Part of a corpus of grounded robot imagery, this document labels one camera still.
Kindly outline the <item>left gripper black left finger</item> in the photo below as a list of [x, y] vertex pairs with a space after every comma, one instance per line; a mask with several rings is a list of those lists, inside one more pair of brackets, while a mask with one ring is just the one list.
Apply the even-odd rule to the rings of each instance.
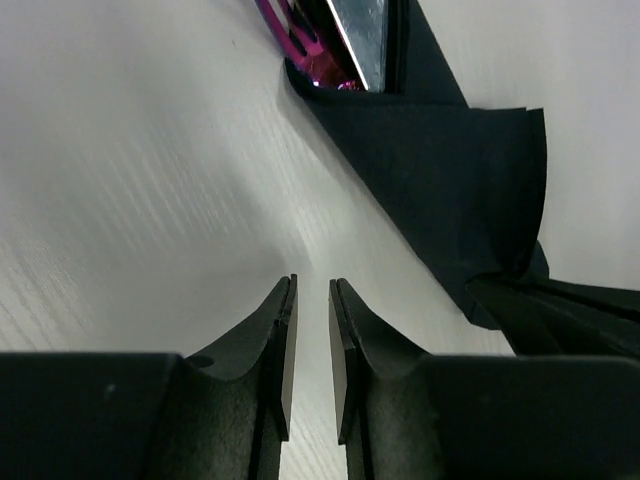
[[1, 357], [5, 479], [275, 479], [290, 432], [297, 279], [190, 356]]

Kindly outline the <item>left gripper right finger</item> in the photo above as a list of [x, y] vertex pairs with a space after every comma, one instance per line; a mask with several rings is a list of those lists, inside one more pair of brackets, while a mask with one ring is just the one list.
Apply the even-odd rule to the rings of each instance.
[[639, 356], [434, 355], [330, 284], [352, 479], [635, 479]]

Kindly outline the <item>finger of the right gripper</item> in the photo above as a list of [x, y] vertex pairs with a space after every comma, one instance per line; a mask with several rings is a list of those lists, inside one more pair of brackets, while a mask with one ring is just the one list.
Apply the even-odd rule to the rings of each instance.
[[540, 277], [514, 279], [500, 276], [499, 283], [524, 295], [519, 306], [528, 323], [542, 323], [535, 305], [527, 305], [533, 294], [546, 294], [552, 301], [565, 300], [599, 314], [612, 314], [618, 319], [639, 324], [639, 292], [635, 290], [575, 284]]
[[639, 356], [637, 291], [506, 278], [476, 278], [467, 291], [518, 355]]

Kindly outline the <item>black paper napkin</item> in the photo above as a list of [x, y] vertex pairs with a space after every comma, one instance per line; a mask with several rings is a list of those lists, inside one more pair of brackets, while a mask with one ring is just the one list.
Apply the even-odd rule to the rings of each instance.
[[547, 145], [542, 109], [469, 106], [416, 1], [391, 7], [382, 93], [288, 80], [467, 320], [494, 329], [466, 286], [547, 275], [538, 240]]

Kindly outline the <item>iridescent fork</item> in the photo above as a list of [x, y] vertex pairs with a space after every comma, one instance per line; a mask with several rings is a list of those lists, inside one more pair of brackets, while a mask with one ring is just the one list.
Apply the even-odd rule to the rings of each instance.
[[363, 91], [327, 1], [255, 2], [285, 58], [320, 88]]

